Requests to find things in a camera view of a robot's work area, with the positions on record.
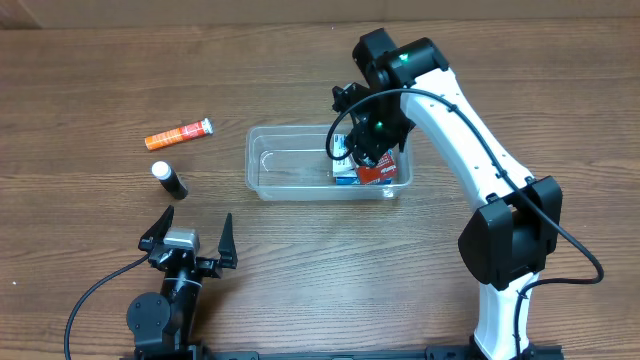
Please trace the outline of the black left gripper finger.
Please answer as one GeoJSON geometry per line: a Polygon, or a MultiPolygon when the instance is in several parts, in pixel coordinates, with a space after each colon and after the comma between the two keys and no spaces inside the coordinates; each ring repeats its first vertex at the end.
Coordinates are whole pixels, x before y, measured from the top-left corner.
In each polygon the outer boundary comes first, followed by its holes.
{"type": "Polygon", "coordinates": [[[219,266],[221,268],[236,269],[238,263],[237,251],[233,235],[233,217],[228,213],[218,244],[219,266]]]}
{"type": "Polygon", "coordinates": [[[138,249],[152,251],[156,245],[162,244],[172,225],[173,217],[174,206],[169,205],[160,218],[140,237],[138,249]]]}

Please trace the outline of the black bottle white cap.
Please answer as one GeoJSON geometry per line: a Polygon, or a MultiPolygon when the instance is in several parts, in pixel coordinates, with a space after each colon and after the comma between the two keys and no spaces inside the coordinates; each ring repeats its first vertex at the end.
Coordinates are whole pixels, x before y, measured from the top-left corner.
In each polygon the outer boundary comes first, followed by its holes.
{"type": "Polygon", "coordinates": [[[183,200],[188,196],[186,186],[167,162],[156,161],[153,163],[151,174],[174,199],[183,200]]]}

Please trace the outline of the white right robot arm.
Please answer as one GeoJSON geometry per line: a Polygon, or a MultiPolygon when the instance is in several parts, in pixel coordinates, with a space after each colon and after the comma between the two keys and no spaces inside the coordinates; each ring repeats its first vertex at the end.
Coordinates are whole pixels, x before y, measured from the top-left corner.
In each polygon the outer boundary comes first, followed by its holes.
{"type": "Polygon", "coordinates": [[[363,35],[352,58],[366,80],[333,88],[334,111],[350,116],[346,150],[326,146],[333,160],[359,168],[403,151],[421,130],[463,188],[472,216],[458,249],[480,289],[478,323],[468,343],[425,349],[426,359],[561,359],[559,346],[527,337],[532,285],[556,248],[562,192],[538,180],[496,140],[476,114],[435,43],[397,46],[384,29],[363,35]]]}

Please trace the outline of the white box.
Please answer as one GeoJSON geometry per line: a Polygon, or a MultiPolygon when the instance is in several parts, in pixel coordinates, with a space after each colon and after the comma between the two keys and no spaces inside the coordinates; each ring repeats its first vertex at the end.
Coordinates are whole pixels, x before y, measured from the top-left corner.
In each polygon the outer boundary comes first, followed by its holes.
{"type": "Polygon", "coordinates": [[[336,178],[356,178],[356,166],[351,156],[346,156],[348,148],[345,145],[345,139],[344,134],[333,135],[332,154],[335,157],[341,157],[341,160],[332,161],[332,174],[336,178]]]}

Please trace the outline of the blue VapoDrops box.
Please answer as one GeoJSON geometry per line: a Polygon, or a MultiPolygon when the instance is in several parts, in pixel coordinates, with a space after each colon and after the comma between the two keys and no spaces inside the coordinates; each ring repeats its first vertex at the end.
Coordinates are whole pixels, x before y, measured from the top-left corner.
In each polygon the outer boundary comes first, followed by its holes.
{"type": "MultiPolygon", "coordinates": [[[[393,181],[392,178],[385,179],[378,182],[378,185],[388,185],[393,181]]],[[[337,185],[360,185],[361,182],[355,172],[348,172],[345,176],[338,176],[335,178],[337,185]]]]}

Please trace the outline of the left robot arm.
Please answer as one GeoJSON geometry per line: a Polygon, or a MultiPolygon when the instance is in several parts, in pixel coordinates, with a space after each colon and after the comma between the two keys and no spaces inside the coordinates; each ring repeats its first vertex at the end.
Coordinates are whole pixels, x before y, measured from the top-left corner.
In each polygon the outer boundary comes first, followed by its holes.
{"type": "Polygon", "coordinates": [[[225,269],[237,267],[233,218],[225,219],[217,258],[199,255],[194,229],[172,225],[174,207],[141,236],[138,249],[151,267],[164,274],[161,290],[136,297],[127,310],[127,325],[134,336],[135,359],[212,359],[212,351],[191,339],[196,307],[205,278],[219,279],[225,269]]]}

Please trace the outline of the red small carton box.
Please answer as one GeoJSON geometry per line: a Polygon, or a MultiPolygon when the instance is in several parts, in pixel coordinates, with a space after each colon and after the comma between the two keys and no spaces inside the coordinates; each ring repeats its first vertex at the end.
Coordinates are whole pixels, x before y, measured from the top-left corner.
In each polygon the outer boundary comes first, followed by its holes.
{"type": "Polygon", "coordinates": [[[397,166],[389,150],[374,167],[358,166],[356,168],[361,185],[375,185],[392,179],[397,174],[397,166]]]}

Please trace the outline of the orange tablet tube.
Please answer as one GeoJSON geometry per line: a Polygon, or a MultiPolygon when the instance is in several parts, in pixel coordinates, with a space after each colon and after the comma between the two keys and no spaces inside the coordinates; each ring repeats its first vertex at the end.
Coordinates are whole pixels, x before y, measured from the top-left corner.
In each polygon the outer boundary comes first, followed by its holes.
{"type": "Polygon", "coordinates": [[[150,151],[173,146],[182,142],[212,135],[214,127],[208,118],[145,138],[150,151]]]}

